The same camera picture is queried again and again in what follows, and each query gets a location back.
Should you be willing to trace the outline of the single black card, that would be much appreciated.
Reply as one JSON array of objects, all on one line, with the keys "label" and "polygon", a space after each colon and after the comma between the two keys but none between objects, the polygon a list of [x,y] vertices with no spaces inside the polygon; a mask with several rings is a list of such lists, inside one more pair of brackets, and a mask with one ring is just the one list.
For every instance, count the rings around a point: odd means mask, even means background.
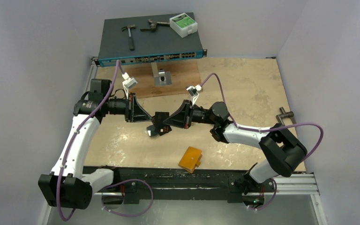
[{"label": "single black card", "polygon": [[153,124],[155,126],[163,126],[164,120],[166,120],[169,117],[169,112],[155,112],[154,118],[153,118]]}]

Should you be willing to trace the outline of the orange leather card holder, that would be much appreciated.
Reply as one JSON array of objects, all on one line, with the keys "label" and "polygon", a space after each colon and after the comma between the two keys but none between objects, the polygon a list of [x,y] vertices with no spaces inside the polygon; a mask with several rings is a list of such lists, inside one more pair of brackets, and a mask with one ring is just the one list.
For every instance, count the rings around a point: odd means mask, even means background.
[{"label": "orange leather card holder", "polygon": [[179,161],[178,166],[189,173],[193,173],[200,166],[202,156],[202,150],[190,146]]}]

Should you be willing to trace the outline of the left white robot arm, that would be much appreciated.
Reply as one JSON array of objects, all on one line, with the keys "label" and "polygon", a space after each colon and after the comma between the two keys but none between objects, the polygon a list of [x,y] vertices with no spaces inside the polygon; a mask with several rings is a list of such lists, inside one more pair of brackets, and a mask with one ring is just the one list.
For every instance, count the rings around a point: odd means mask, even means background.
[{"label": "left white robot arm", "polygon": [[75,104],[72,128],[59,160],[38,180],[49,206],[83,210],[101,189],[114,192],[120,188],[121,179],[112,169],[100,168],[83,175],[93,136],[108,114],[124,115],[126,122],[150,121],[152,117],[138,104],[134,93],[125,99],[106,97],[112,92],[111,85],[111,80],[92,79],[90,90]]}]

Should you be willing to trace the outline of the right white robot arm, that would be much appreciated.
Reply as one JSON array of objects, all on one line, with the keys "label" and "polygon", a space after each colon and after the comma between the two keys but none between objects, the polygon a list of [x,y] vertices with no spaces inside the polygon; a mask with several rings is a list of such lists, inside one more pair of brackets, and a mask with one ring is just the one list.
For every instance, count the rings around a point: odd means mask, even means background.
[{"label": "right white robot arm", "polygon": [[292,132],[279,123],[273,127],[248,127],[235,125],[229,117],[225,102],[215,102],[209,109],[204,109],[184,100],[163,124],[184,129],[192,123],[212,124],[210,133],[216,141],[261,149],[266,159],[254,165],[244,178],[246,188],[251,191],[277,175],[290,177],[308,153]]}]

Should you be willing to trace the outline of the wooden board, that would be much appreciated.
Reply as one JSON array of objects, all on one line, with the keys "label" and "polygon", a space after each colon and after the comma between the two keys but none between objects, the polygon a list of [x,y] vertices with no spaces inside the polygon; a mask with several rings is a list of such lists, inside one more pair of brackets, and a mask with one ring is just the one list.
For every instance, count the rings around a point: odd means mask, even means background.
[{"label": "wooden board", "polygon": [[196,60],[179,60],[172,62],[158,62],[159,69],[171,72],[172,85],[155,86],[150,63],[126,65],[124,70],[133,76],[138,84],[130,91],[138,98],[161,97],[168,95],[187,94],[186,88],[201,83]]}]

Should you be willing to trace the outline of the claw hammer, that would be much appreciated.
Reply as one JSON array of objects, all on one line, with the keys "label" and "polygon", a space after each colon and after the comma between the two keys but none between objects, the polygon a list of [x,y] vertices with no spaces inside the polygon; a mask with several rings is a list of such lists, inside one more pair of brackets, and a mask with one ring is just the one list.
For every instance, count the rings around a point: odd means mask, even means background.
[{"label": "claw hammer", "polygon": [[132,31],[131,31],[132,29],[135,29],[135,28],[136,28],[135,24],[127,25],[127,26],[124,26],[121,28],[121,31],[127,30],[127,32],[128,32],[128,47],[129,47],[130,51],[135,50],[134,39],[132,36]]}]

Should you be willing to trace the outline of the rusty pliers tool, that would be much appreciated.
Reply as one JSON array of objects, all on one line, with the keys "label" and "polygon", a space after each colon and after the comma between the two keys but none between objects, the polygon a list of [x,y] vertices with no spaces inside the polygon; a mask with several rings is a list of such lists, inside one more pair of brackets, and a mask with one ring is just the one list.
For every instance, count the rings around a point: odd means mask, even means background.
[{"label": "rusty pliers tool", "polygon": [[140,28],[140,31],[141,32],[146,32],[146,31],[155,32],[157,30],[158,26],[165,26],[165,27],[170,26],[169,22],[154,21],[152,19],[148,19],[148,24],[149,24],[149,28]]}]

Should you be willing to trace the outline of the white green electrical box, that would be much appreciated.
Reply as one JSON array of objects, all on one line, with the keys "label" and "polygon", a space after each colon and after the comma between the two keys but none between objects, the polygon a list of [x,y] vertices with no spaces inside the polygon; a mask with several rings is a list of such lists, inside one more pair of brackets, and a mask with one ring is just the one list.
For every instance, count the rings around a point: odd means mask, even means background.
[{"label": "white green electrical box", "polygon": [[186,13],[171,17],[169,24],[181,38],[196,33],[198,30],[198,23]]}]

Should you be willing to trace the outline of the metal post bracket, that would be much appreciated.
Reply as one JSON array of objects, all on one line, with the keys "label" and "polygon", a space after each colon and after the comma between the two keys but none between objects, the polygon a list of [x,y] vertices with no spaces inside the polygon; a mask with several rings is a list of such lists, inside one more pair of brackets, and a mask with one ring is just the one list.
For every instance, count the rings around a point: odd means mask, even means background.
[{"label": "metal post bracket", "polygon": [[164,69],[159,69],[156,62],[151,63],[155,86],[172,85],[171,72]]}]

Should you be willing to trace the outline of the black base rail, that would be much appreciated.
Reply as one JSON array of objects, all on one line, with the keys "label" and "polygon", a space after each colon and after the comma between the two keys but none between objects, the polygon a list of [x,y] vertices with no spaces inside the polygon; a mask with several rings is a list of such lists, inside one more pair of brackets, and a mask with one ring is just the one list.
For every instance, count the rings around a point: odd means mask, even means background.
[{"label": "black base rail", "polygon": [[140,200],[211,200],[227,203],[253,203],[261,205],[264,197],[275,190],[274,183],[262,184],[246,178],[244,170],[197,169],[188,173],[175,168],[111,167],[113,183],[127,180],[119,187],[103,188],[96,194],[123,197],[125,204],[138,204]]}]

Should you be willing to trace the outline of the blue network switch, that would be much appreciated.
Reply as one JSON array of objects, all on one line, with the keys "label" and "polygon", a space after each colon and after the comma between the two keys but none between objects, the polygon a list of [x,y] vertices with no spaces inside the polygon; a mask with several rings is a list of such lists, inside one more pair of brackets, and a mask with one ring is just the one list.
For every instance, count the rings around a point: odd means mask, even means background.
[{"label": "blue network switch", "polygon": [[[168,22],[172,14],[137,16],[106,19],[97,57],[101,67],[165,62],[176,60],[200,59],[207,56],[198,32],[181,38],[172,28],[158,26],[155,32],[141,32],[140,28],[149,28],[148,19]],[[132,29],[135,50],[128,47],[128,31],[121,31],[127,25],[135,24]]]}]

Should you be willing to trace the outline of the aluminium frame rail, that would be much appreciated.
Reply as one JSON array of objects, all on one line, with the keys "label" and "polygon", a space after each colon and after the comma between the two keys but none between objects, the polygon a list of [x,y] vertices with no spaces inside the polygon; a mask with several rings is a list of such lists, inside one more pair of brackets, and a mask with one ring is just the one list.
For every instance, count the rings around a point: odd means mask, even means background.
[{"label": "aluminium frame rail", "polygon": [[[308,158],[309,155],[310,155],[310,153],[307,151],[307,155],[305,156],[304,159]],[[85,167],[85,166],[83,166],[83,175],[91,174],[100,168],[111,169],[111,167],[112,166],[101,166],[101,167]],[[294,171],[290,177],[283,177],[281,175],[277,175],[269,180],[273,181],[273,183],[274,183],[275,190],[272,193],[273,195],[277,195],[277,194],[280,194],[280,195],[298,195],[298,194],[313,195],[313,194],[318,193],[318,188],[317,188],[317,185],[313,181],[312,175],[296,174]],[[120,185],[126,184],[127,182],[128,181],[125,180],[125,181],[121,181],[116,184],[112,183],[111,185],[109,185],[105,188],[119,187]]]}]

